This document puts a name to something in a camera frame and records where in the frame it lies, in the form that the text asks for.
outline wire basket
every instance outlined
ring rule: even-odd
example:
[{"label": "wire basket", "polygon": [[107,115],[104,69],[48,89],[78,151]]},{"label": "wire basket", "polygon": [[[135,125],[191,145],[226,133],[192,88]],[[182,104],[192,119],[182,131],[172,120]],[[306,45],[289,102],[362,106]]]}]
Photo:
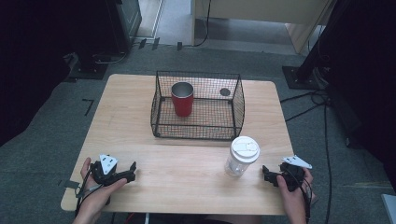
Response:
[{"label": "wire basket", "polygon": [[[194,87],[192,112],[178,117],[172,86],[187,81]],[[242,130],[245,99],[238,74],[158,71],[151,108],[154,136],[164,138],[234,140]]]}]

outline cup lid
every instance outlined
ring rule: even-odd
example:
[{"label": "cup lid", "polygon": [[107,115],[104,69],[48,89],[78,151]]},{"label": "cup lid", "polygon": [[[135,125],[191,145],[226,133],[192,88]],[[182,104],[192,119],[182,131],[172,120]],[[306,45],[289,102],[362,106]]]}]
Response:
[{"label": "cup lid", "polygon": [[243,163],[252,163],[260,156],[260,147],[252,138],[239,136],[231,144],[231,154]]}]

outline gray carpet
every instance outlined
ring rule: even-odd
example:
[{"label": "gray carpet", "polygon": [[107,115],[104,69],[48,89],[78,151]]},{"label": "gray carpet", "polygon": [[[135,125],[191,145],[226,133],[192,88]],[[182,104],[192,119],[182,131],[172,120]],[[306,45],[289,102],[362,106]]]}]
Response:
[{"label": "gray carpet", "polygon": [[[134,48],[120,63],[111,64],[103,80],[63,82],[41,107],[28,129],[0,150],[0,223],[71,223],[73,213],[61,209],[64,189],[89,130],[106,81],[111,74],[154,75],[157,70],[239,73],[243,79],[269,80],[276,84],[280,99],[307,91],[290,90],[282,65],[299,66],[302,56],[277,55],[217,49],[159,46]],[[89,102],[92,109],[85,116]],[[285,119],[313,106],[311,99],[282,104]],[[328,146],[332,168],[332,203],[329,223],[389,223],[381,194],[394,195],[382,165],[363,149],[345,145],[343,130],[334,111],[327,107]],[[324,223],[328,209],[329,170],[325,147],[324,107],[287,122],[295,154],[314,169],[318,202],[310,223]],[[117,214],[115,223],[123,223]],[[98,223],[110,223],[103,214]],[[262,218],[263,223],[288,223],[286,217]]]}]

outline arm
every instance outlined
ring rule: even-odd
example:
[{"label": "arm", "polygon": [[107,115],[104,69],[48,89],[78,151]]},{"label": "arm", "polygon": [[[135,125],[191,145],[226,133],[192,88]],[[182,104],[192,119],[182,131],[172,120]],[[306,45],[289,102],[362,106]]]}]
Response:
[{"label": "arm", "polygon": [[[312,185],[314,177],[308,171],[303,168],[305,172],[305,180]],[[289,218],[291,224],[305,224],[305,203],[304,197],[300,189],[296,189],[293,192],[289,192],[286,181],[282,175],[276,177],[277,184],[279,185],[280,194],[282,195],[283,207]],[[303,189],[306,189],[307,185],[303,183]]]},{"label": "arm", "polygon": [[[88,170],[90,168],[91,158],[87,158],[85,160],[84,165],[81,168],[81,176],[84,178]],[[126,184],[126,179],[123,178],[116,183],[100,188],[90,195],[90,197],[86,198],[81,207],[79,208],[78,215],[74,220],[73,224],[91,224],[95,223],[96,220],[99,218],[102,209],[105,207],[105,204],[110,197],[110,195],[115,192],[116,190],[120,189],[122,186]],[[89,176],[87,179],[87,183],[85,189],[89,189],[93,186],[97,185],[96,182],[93,180],[92,176]]]}]

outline clear plastic cup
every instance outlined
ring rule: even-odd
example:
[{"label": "clear plastic cup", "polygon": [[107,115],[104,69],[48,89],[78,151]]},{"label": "clear plastic cup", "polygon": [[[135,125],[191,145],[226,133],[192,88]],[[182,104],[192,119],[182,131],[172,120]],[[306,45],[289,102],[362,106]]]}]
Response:
[{"label": "clear plastic cup", "polygon": [[259,156],[259,144],[250,137],[239,136],[231,143],[225,171],[228,175],[241,176]]}]

